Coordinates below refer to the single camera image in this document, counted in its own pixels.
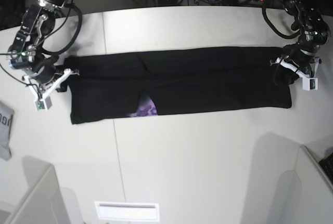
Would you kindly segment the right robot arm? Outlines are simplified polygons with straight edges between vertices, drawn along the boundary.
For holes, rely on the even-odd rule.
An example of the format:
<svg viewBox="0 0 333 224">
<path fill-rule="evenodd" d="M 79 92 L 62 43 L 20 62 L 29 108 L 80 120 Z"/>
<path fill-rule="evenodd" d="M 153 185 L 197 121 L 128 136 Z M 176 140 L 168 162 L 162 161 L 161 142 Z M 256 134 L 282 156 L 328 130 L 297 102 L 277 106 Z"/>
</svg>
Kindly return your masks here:
<svg viewBox="0 0 333 224">
<path fill-rule="evenodd" d="M 55 28 L 56 15 L 62 8 L 75 11 L 78 16 L 76 31 L 69 43 L 58 51 L 46 50 L 43 45 L 58 30 Z M 64 75 L 57 70 L 55 63 L 76 41 L 83 23 L 83 14 L 73 0 L 35 0 L 35 4 L 26 10 L 19 31 L 12 45 L 4 54 L 9 66 L 24 71 L 27 78 L 19 80 L 37 93 L 45 86 L 54 84 Z"/>
</svg>

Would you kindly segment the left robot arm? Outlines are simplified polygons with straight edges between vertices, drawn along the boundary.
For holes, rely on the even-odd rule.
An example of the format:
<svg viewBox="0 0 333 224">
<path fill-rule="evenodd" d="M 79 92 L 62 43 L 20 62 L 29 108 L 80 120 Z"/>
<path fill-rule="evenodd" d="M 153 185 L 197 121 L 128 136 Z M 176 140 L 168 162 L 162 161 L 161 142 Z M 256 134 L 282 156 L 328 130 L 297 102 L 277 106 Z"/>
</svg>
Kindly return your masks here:
<svg viewBox="0 0 333 224">
<path fill-rule="evenodd" d="M 306 91 L 318 90 L 316 72 L 321 59 L 316 54 L 327 44 L 331 31 L 312 0 L 282 0 L 284 10 L 293 17 L 293 34 L 281 33 L 267 16 L 266 9 L 271 0 L 265 0 L 262 15 L 267 25 L 281 38 L 297 39 L 292 45 L 286 45 L 283 53 L 271 61 L 275 67 L 274 82 L 277 85 L 290 85 L 295 80 L 302 80 Z"/>
</svg>

